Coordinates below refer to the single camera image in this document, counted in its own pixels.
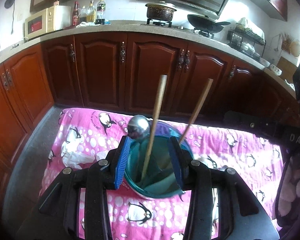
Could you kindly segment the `black wok pan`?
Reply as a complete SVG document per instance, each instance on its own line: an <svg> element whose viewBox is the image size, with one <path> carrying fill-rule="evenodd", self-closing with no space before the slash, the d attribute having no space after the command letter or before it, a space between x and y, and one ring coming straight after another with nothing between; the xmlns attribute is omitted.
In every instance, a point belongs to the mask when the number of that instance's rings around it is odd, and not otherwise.
<svg viewBox="0 0 300 240"><path fill-rule="evenodd" d="M221 32L224 26L231 24L230 22L213 22L207 17L195 14L188 14L187 19L195 29L212 34Z"/></svg>

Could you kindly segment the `crumpled white tissue far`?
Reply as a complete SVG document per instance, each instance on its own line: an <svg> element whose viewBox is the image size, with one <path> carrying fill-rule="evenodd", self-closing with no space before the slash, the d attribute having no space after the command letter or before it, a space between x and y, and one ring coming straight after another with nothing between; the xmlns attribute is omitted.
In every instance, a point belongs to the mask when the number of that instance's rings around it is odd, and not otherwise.
<svg viewBox="0 0 300 240"><path fill-rule="evenodd" d="M66 139L61 145L61 159L65 167L82 170L100 160L93 148L87 147L85 138Z"/></svg>

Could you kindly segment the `long wooden chopstick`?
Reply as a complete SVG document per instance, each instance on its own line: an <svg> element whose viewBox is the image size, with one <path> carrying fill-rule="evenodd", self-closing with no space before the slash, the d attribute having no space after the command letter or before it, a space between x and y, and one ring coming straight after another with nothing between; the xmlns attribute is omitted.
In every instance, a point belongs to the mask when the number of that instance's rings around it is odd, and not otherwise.
<svg viewBox="0 0 300 240"><path fill-rule="evenodd" d="M151 157L151 153L152 153L152 148L153 148L153 142L154 142L154 137L155 137L157 121L158 121L158 118L159 118L159 115L161 112L162 102L164 99L166 82L167 82L167 75L161 75L159 84L158 84L156 98L155 98L155 104L154 104L154 108L153 108L153 120L152 120L150 135L149 135L149 142L147 145L147 150L145 153L145 159L144 159L144 163L143 163L141 181L144 180L146 173L147 173L147 169L148 169L148 165L149 165L149 161L150 161L150 157Z"/></svg>

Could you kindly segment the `speckled stone countertop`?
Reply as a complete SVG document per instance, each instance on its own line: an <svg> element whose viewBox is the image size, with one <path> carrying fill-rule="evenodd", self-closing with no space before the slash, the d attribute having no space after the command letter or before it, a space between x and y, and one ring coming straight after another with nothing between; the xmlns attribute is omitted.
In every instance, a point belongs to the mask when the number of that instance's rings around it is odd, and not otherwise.
<svg viewBox="0 0 300 240"><path fill-rule="evenodd" d="M133 32L143 34L155 34L166 37L180 38L191 42L196 42L204 46L208 46L213 49L225 52L233 57L236 57L260 70L262 70L267 76L271 77L272 80L276 81L281 87L283 87L292 97L296 97L295 91L280 77L275 75L271 70L268 70L265 66L253 60L252 58L240 53L239 51L231 48L229 45L219 42L217 40L204 37L199 34L195 34L191 31L180 30L178 28L169 27L156 27L154 25L146 24L128 24L127 21L121 21L119 24L106 24L97 26L87 26L79 28L70 28L65 30L58 30L53 33L45 34L41 37L37 37L33 40L27 41L23 44L19 44L17 48L8 49L0 52L0 64L12 57L13 55L31 47L40 42L51 40L54 38L71 36L76 34L85 33L97 33L97 32Z"/></svg>

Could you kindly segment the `cream microwave oven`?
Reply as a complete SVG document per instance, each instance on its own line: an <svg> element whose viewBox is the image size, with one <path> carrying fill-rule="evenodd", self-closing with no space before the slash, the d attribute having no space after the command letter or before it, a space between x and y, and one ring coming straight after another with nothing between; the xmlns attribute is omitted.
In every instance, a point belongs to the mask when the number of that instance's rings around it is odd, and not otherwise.
<svg viewBox="0 0 300 240"><path fill-rule="evenodd" d="M24 31L28 40L71 25L71 7L54 5L41 10L25 20Z"/></svg>

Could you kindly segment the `large steel ladle spoon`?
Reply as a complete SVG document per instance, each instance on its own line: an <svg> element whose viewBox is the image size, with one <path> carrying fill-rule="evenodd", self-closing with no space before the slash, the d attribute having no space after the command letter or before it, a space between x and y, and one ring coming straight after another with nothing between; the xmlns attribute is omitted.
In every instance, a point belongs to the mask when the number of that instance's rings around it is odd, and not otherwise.
<svg viewBox="0 0 300 240"><path fill-rule="evenodd" d="M127 126L128 136L134 140L142 140L150 132L148 119L143 115L133 116Z"/></svg>

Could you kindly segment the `white utensil holder teal rim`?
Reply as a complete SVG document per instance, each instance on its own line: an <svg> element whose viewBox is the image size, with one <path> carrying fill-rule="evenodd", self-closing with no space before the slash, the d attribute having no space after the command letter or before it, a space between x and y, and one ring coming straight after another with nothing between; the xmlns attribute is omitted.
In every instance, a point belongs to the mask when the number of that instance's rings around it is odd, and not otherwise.
<svg viewBox="0 0 300 240"><path fill-rule="evenodd" d="M157 122L152 153L144 178L141 176L149 137L143 140L133 140L130 145L125 179L129 186L142 197L160 199L184 194L177 184L168 151L170 137L179 138L181 133L166 122Z"/></svg>

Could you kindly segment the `yellow-cap dark bottle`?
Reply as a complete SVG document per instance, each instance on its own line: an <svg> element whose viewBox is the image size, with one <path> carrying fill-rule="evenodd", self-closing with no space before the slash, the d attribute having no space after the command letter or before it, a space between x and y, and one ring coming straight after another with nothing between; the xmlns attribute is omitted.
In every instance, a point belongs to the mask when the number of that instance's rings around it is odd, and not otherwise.
<svg viewBox="0 0 300 240"><path fill-rule="evenodd" d="M104 25L105 23L106 2L99 0L96 7L96 24Z"/></svg>

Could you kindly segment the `red-brown kitchen cabinets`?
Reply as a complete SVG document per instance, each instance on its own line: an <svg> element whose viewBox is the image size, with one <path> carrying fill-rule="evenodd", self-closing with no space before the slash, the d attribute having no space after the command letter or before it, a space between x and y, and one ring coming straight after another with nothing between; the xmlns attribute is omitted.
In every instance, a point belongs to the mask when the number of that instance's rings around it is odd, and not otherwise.
<svg viewBox="0 0 300 240"><path fill-rule="evenodd" d="M0 165L5 172L14 166L54 104L150 114L162 74L168 77L164 116L189 116L213 79L202 118L217 120L232 110L299 123L295 95L281 78L215 41L72 34L33 42L0 60Z"/></svg>

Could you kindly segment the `black dish rack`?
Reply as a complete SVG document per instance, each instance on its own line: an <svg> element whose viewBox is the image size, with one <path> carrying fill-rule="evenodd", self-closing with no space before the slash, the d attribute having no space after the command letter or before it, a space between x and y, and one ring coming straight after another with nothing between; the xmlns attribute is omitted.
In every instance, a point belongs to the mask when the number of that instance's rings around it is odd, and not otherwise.
<svg viewBox="0 0 300 240"><path fill-rule="evenodd" d="M264 50L266 47L266 41L255 34L251 29L240 27L237 25L235 28L231 28L226 37L228 41L228 45L243 54L253 56L257 55L260 57L259 53L255 49L255 45L259 45L263 47L262 54L264 54Z"/></svg>

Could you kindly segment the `dark cooking pot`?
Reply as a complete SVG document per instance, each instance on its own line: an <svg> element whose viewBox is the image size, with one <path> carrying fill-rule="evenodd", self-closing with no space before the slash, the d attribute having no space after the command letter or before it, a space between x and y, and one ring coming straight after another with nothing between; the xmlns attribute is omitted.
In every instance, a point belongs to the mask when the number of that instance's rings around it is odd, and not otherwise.
<svg viewBox="0 0 300 240"><path fill-rule="evenodd" d="M176 12L176 7L171 3L160 1L158 3L146 3L147 18L151 20L159 20L171 22L173 14Z"/></svg>

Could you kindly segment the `yellow oil bottle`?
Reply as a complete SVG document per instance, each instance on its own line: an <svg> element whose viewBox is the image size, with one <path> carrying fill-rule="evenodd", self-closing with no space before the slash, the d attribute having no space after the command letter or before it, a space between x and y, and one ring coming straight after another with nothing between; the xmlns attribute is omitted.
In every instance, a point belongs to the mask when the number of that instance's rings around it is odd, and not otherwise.
<svg viewBox="0 0 300 240"><path fill-rule="evenodd" d="M96 9L94 7L94 1L91 0L87 9L87 22L94 23L96 20Z"/></svg>

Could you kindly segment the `red-label sauce bottle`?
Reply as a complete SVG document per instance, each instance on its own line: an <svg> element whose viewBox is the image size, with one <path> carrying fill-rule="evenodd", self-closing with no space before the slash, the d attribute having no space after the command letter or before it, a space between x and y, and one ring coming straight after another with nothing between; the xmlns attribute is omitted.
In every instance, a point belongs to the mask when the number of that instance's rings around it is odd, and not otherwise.
<svg viewBox="0 0 300 240"><path fill-rule="evenodd" d="M77 1L75 1L72 12L72 26L76 27L77 25L79 25L79 4Z"/></svg>

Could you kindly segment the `pink penguin towel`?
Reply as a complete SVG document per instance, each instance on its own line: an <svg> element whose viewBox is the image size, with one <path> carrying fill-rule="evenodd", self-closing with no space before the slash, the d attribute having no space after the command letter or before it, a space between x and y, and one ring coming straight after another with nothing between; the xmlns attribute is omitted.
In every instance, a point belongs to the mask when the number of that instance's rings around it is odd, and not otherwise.
<svg viewBox="0 0 300 240"><path fill-rule="evenodd" d="M117 148L127 134L130 116L101 110L67 108L61 111L59 130L49 153L42 180L45 190L62 169L61 145L66 139L85 138L100 159ZM182 134L185 124L167 121ZM258 198L269 217L274 217L274 202L283 161L279 146L254 134L234 129L193 125L183 142L193 157L210 168L234 168ZM108 212L114 239L182 239L190 203L190 192L164 199L148 199L123 181L109 191Z"/></svg>

